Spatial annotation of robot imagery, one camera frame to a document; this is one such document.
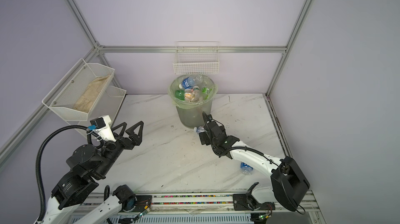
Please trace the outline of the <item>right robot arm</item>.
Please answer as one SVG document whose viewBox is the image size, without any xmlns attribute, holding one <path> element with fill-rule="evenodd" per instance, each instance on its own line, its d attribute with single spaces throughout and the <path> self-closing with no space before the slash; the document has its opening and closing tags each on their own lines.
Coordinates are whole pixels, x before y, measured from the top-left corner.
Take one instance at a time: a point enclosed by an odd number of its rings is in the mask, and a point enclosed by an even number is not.
<svg viewBox="0 0 400 224">
<path fill-rule="evenodd" d="M 268 177 L 278 203 L 289 211 L 299 212 L 310 184 L 293 158 L 272 157 L 251 148 L 239 138 L 227 135 L 225 126 L 213 119 L 204 120 L 204 129 L 199 134 L 203 145 L 210 145 L 220 158 L 240 161 Z"/>
</svg>

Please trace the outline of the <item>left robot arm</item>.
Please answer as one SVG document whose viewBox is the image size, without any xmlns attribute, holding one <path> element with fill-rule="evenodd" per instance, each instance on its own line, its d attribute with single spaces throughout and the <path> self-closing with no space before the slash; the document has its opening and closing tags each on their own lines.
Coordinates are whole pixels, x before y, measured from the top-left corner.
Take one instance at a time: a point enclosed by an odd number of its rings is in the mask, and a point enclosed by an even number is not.
<svg viewBox="0 0 400 224">
<path fill-rule="evenodd" d="M 35 162 L 35 176 L 40 196 L 40 214 L 36 223 L 41 224 L 45 219 L 46 202 L 41 173 L 41 160 L 44 149 L 57 134 L 68 129 L 86 131 L 87 144 L 77 148 L 67 159 L 70 172 L 66 173 L 52 190 L 52 198 L 58 202 L 58 209 L 81 204 L 89 194 L 98 187 L 98 181 L 105 179 L 117 158 L 124 150 L 132 150 L 142 143 L 144 123 L 138 122 L 131 128 L 121 123 L 120 134 L 114 133 L 105 119 L 99 117 L 90 121 L 90 126 L 71 125 L 60 128 L 48 136 L 39 148 Z"/>
</svg>

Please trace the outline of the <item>green soda bottle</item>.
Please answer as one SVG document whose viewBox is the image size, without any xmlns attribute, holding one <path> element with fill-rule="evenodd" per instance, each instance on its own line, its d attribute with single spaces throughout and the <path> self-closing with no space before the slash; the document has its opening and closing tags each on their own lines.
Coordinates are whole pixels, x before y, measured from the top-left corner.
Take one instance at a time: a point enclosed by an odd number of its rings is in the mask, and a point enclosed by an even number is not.
<svg viewBox="0 0 400 224">
<path fill-rule="evenodd" d="M 185 91 L 184 90 L 176 90 L 175 98 L 177 98 L 180 101 L 185 101 Z"/>
</svg>

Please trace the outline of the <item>white cap tea bottle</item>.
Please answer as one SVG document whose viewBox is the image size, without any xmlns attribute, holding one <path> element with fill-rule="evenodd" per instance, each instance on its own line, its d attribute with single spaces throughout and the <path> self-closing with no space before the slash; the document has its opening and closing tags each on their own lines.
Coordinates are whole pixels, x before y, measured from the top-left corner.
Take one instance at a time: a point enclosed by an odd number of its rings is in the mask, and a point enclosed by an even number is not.
<svg viewBox="0 0 400 224">
<path fill-rule="evenodd" d="M 187 102 L 192 102 L 194 100 L 193 89 L 184 90 L 184 100 Z"/>
</svg>

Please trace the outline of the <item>blue label water bottle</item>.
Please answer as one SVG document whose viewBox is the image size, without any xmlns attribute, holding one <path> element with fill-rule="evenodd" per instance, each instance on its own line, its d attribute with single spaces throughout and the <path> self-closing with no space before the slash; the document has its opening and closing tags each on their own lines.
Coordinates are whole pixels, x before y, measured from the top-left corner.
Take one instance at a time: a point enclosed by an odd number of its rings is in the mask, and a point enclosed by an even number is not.
<svg viewBox="0 0 400 224">
<path fill-rule="evenodd" d="M 193 74 L 184 78 L 182 82 L 178 85 L 180 89 L 189 89 L 203 82 L 202 74 Z"/>
</svg>

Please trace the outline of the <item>lime green label bottle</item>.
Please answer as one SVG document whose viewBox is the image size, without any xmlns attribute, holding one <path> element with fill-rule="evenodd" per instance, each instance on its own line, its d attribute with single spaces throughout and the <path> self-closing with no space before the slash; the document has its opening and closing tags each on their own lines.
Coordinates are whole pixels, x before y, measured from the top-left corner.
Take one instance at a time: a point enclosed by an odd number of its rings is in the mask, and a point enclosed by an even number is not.
<svg viewBox="0 0 400 224">
<path fill-rule="evenodd" d="M 203 95 L 204 97 L 208 97 L 209 94 L 211 93 L 211 91 L 212 91 L 212 89 L 210 89 L 210 88 L 208 88 L 208 87 L 203 87 L 203 88 L 202 88 L 202 95 Z"/>
</svg>

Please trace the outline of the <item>clear purple label bottle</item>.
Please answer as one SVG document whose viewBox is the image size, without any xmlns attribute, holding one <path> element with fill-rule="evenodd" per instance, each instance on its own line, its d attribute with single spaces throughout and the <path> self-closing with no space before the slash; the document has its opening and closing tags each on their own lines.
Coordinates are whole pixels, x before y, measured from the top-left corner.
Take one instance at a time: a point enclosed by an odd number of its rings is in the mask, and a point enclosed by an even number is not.
<svg viewBox="0 0 400 224">
<path fill-rule="evenodd" d="M 199 126 L 199 127 L 194 127 L 194 132 L 197 134 L 206 132 L 205 128 L 203 126 Z"/>
</svg>

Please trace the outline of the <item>green cap crane label bottle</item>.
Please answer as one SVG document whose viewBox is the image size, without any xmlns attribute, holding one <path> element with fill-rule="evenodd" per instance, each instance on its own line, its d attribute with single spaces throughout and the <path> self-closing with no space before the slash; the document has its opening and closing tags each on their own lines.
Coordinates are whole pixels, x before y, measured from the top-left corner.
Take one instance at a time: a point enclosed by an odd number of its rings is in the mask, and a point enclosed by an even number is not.
<svg viewBox="0 0 400 224">
<path fill-rule="evenodd" d="M 192 100 L 191 100 L 191 102 L 197 103 L 197 102 L 200 102 L 202 100 L 203 100 L 202 92 L 201 92 L 200 88 L 195 85 L 192 88 Z"/>
</svg>

